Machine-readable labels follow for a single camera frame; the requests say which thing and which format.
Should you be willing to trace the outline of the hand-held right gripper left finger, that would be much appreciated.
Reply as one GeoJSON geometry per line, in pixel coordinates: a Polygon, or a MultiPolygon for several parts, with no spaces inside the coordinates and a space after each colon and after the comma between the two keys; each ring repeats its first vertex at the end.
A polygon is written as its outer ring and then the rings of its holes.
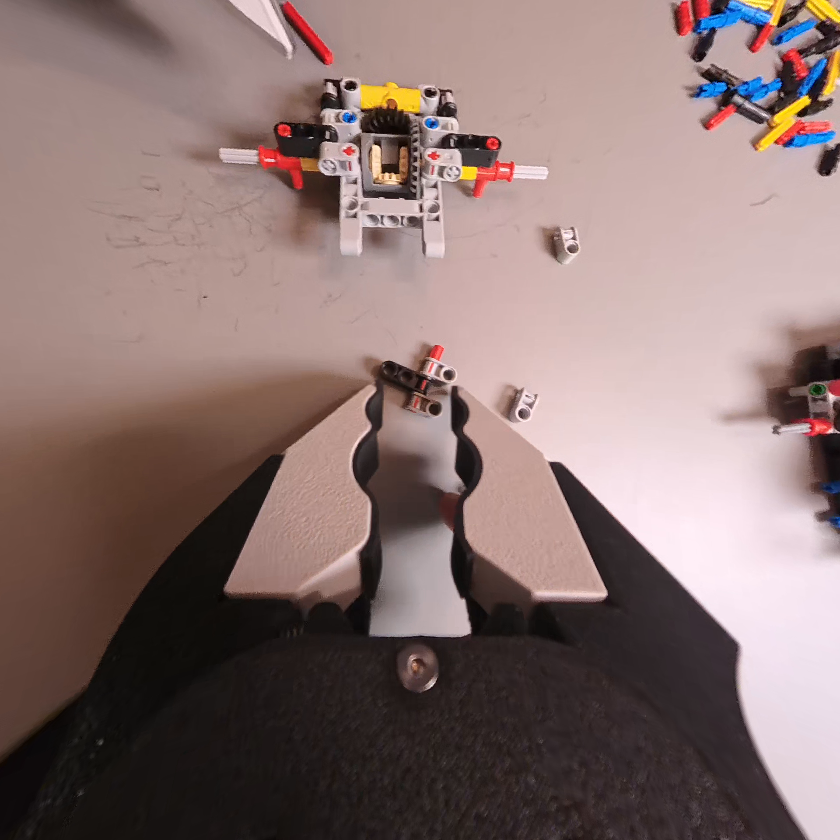
{"type": "Polygon", "coordinates": [[[382,385],[368,384],[290,445],[224,585],[228,598],[290,602],[308,618],[340,611],[371,627],[382,576],[379,466],[382,385]]]}

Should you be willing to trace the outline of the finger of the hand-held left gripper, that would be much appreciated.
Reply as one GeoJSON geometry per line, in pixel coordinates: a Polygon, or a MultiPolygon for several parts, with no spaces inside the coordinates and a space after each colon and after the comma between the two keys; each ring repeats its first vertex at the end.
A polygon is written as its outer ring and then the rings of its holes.
{"type": "Polygon", "coordinates": [[[279,2],[229,1],[251,23],[274,39],[289,60],[294,57],[295,46],[284,24],[279,2]]]}

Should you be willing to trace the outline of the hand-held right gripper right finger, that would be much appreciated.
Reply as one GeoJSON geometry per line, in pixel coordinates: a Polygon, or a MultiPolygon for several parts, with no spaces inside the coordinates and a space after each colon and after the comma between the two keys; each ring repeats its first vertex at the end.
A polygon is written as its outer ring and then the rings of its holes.
{"type": "Polygon", "coordinates": [[[462,386],[451,392],[451,571],[479,634],[496,614],[528,624],[543,605],[603,604],[607,588],[550,462],[462,386]]]}

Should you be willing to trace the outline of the grey lego gearbox assembly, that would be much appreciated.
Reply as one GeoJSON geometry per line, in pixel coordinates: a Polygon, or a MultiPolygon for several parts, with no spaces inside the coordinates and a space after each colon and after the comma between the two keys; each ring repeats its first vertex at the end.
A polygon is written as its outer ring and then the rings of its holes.
{"type": "Polygon", "coordinates": [[[228,165],[289,174],[293,187],[319,173],[339,182],[339,250],[361,256],[366,229],[415,229],[423,255],[445,255],[444,187],[472,184],[481,197],[490,183],[545,181],[549,169],[500,158],[495,134],[460,130],[450,89],[381,86],[326,79],[318,122],[279,121],[273,148],[220,148],[228,165]]]}

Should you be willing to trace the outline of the black red lego chassis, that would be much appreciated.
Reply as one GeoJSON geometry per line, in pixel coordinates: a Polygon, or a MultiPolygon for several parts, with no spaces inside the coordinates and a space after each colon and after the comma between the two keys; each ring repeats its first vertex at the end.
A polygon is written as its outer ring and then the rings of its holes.
{"type": "Polygon", "coordinates": [[[839,342],[815,346],[799,354],[793,382],[782,391],[781,420],[776,436],[811,442],[817,467],[817,489],[826,499],[821,520],[839,531],[839,342]]]}

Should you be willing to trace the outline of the pile of colourful lego pins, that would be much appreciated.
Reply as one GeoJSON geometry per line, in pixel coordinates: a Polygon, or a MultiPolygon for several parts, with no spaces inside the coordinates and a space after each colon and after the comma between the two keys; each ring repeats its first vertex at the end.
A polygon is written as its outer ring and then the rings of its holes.
{"type": "Polygon", "coordinates": [[[689,68],[682,88],[700,126],[749,123],[750,145],[814,153],[838,175],[838,2],[668,2],[689,68]]]}

